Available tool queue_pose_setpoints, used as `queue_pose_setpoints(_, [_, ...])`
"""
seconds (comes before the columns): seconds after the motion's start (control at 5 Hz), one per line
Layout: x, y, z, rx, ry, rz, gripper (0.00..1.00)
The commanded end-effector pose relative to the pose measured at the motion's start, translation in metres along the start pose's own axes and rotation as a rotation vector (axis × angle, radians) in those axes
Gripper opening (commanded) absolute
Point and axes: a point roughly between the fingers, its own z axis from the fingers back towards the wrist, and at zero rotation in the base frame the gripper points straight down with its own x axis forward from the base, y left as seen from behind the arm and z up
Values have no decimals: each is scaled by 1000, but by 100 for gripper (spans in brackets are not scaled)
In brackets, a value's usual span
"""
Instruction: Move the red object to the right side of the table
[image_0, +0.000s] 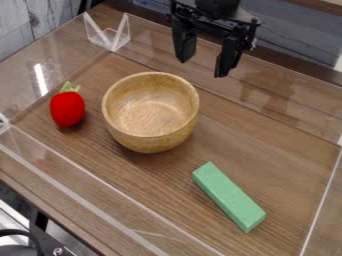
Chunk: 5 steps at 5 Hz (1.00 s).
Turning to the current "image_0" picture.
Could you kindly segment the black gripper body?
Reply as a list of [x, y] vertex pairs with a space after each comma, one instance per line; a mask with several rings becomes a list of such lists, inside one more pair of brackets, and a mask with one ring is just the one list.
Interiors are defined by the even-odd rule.
[[255, 47], [260, 21], [240, 7], [240, 0], [171, 0], [169, 13], [171, 20], [187, 21], [195, 33], [220, 38], [233, 34], [245, 50]]

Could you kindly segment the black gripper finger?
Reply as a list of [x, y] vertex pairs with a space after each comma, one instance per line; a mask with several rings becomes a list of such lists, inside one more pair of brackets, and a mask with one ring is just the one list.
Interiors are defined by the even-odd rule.
[[196, 33], [192, 25], [177, 18], [172, 19], [172, 41], [177, 60], [187, 62], [196, 52]]
[[243, 50], [241, 40], [235, 36], [227, 36], [221, 43], [221, 52], [216, 57], [215, 78], [228, 75], [229, 70], [237, 65]]

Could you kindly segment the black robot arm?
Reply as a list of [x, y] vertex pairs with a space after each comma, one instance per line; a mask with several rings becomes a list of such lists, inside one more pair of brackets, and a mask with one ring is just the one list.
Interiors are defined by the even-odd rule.
[[199, 33], [216, 37], [221, 50], [213, 77], [225, 77], [241, 53], [255, 48], [259, 19], [240, 8], [240, 0], [171, 0], [169, 19], [177, 60], [185, 63], [193, 57]]

